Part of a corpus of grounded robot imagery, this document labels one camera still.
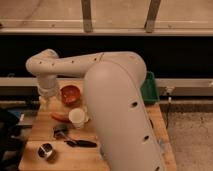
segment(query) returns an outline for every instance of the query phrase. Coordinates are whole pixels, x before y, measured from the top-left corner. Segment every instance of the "hole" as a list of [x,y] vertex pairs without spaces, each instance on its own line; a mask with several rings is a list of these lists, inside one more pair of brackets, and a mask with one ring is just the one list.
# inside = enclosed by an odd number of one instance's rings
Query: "hole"
[[143,138],[143,142],[146,142],[148,139],[149,139],[149,136],[147,135]]
[[136,107],[138,105],[138,102],[133,102],[132,104],[131,104],[131,107]]
[[159,171],[160,170],[160,167],[158,166],[156,169],[155,169],[155,171]]

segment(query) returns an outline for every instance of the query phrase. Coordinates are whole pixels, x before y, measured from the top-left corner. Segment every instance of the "paper cup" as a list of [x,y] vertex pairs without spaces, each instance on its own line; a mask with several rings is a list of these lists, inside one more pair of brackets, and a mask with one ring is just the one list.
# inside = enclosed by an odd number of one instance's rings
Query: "paper cup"
[[84,127],[85,117],[86,114],[81,108],[75,108],[69,112],[69,120],[76,129],[81,129]]

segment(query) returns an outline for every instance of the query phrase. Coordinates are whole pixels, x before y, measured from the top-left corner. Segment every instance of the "floor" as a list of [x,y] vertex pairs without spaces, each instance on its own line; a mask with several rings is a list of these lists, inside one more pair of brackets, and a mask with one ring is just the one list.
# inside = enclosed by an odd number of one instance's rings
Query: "floor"
[[[162,102],[164,118],[167,108],[167,102]],[[168,116],[178,171],[212,171],[213,100],[172,101]]]

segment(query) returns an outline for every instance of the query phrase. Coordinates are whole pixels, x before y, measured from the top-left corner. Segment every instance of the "black object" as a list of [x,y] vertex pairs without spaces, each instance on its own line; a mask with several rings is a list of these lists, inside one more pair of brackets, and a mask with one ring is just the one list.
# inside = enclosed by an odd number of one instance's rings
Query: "black object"
[[56,125],[53,128],[54,132],[54,138],[60,139],[63,138],[65,139],[65,143],[67,143],[71,147],[87,147],[87,148],[93,148],[97,147],[97,144],[91,141],[86,141],[86,140],[75,140],[67,136],[68,133],[68,128],[66,124],[59,124]]
[[0,108],[0,170],[5,170],[10,165],[18,165],[21,159],[21,156],[17,154],[3,160],[6,151],[19,152],[23,145],[21,140],[12,137],[14,135],[12,130],[18,122],[19,119],[15,115]]
[[87,148],[94,148],[94,147],[97,147],[97,144],[92,142],[92,141],[86,141],[86,140],[67,140],[67,141],[64,141],[66,142],[69,146],[71,147],[87,147]]

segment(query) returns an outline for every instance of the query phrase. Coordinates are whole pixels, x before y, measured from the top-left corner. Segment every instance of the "green container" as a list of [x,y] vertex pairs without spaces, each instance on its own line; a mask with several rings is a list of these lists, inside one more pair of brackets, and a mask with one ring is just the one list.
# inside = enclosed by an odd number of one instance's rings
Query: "green container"
[[141,94],[146,105],[154,104],[160,100],[153,72],[147,72],[146,79],[141,86]]

